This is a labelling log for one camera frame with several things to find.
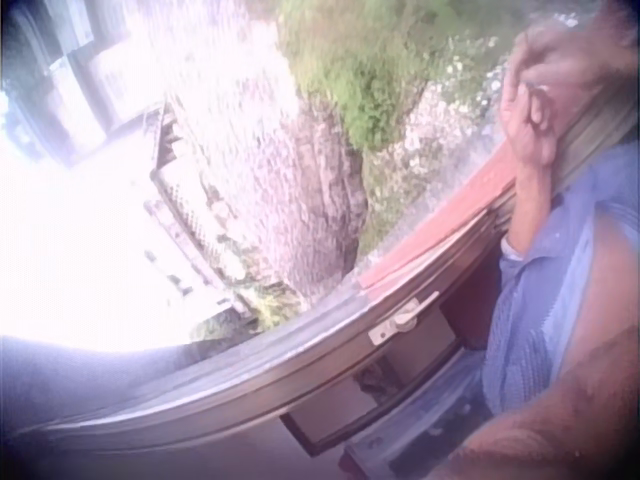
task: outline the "shirt cuff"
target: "shirt cuff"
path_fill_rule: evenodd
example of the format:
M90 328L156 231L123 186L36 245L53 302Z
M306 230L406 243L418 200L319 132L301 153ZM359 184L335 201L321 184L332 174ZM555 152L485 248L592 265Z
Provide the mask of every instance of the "shirt cuff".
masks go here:
M509 244L506 235L502 237L502 240L500 241L500 249L502 250L502 254L509 260L513 260L515 262L521 262L524 260L522 255L516 252L516 250Z

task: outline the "tree trunk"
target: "tree trunk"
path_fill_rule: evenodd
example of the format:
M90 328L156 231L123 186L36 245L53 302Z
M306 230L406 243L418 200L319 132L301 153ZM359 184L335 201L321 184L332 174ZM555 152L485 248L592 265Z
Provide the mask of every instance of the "tree trunk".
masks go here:
M137 5L133 30L202 148L204 177L273 270L316 301L353 268L367 212L362 157L335 112L300 97L275 21L242 0Z

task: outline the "shirt sleeve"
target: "shirt sleeve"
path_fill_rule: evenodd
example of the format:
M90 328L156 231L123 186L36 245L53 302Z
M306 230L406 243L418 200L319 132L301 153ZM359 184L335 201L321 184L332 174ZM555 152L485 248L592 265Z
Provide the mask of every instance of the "shirt sleeve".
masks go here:
M502 237L500 242L502 258L500 258L500 271L502 272L502 288L513 280L516 273L522 266L523 257L509 244L507 236Z

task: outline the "finger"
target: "finger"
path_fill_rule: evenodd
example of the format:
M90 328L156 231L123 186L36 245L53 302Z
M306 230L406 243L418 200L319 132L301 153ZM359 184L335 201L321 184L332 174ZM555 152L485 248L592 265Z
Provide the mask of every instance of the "finger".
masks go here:
M527 32L521 33L516 39L515 47L507 61L507 71L502 86L502 98L505 103L513 103L518 96L520 72L526 64L528 57L528 43Z
M540 131L548 128L551 120L552 103L549 95L541 88L531 90L531 121Z
M567 28L557 20L534 25L516 38L515 45L507 62L507 72L503 84L503 98L507 102L515 101L521 73L531 63L549 50L563 43Z
M529 88L521 83L518 87L518 96L513 103L513 110L511 112L511 118L509 119L512 132L529 123L530 109L531 93L529 92Z
M558 140L553 128L549 128L542 137L542 149L540 152L540 163L544 166L551 165L558 154Z
M540 121L540 130L546 132L551 128L552 118L553 118L553 104L549 95L543 93L541 98L542 100L542 120Z
M537 95L536 91L533 90L531 92L531 121L535 125L540 125L542 123L543 117L543 100L540 95Z
M556 19L534 25L529 29L529 50L532 55L544 55L561 46L569 29Z
M589 81L581 73L581 66L574 59L549 61L527 68L521 74L522 81L531 85L576 85Z

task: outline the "man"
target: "man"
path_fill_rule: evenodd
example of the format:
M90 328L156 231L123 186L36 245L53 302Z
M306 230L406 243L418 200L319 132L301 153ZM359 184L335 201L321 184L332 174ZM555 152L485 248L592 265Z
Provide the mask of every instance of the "man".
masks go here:
M501 121L516 207L483 374L496 417L430 479L598 478L637 434L638 144L606 152L552 198L552 105L535 88L637 75L637 48L611 33L629 17L605 12L588 34L529 32L510 60Z

